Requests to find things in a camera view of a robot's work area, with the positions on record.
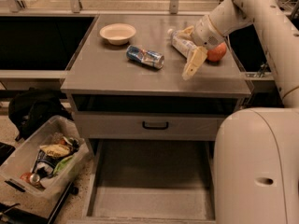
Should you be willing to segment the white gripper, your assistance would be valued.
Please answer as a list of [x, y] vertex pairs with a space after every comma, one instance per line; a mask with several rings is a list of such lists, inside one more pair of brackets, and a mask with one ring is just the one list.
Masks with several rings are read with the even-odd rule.
[[179, 30], [177, 37], [193, 41], [197, 46], [187, 57], [182, 77], [184, 80], [192, 78], [207, 58], [207, 51], [216, 48], [223, 42], [223, 36], [213, 26], [211, 19], [205, 15], [194, 26]]

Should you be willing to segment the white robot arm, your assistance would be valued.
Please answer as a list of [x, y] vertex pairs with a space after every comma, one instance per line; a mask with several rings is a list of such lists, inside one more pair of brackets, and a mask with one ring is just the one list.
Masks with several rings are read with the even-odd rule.
[[216, 224], [299, 224], [299, 35], [278, 0], [224, 0], [187, 28], [206, 57], [231, 32], [255, 31], [283, 103], [235, 112], [214, 149]]

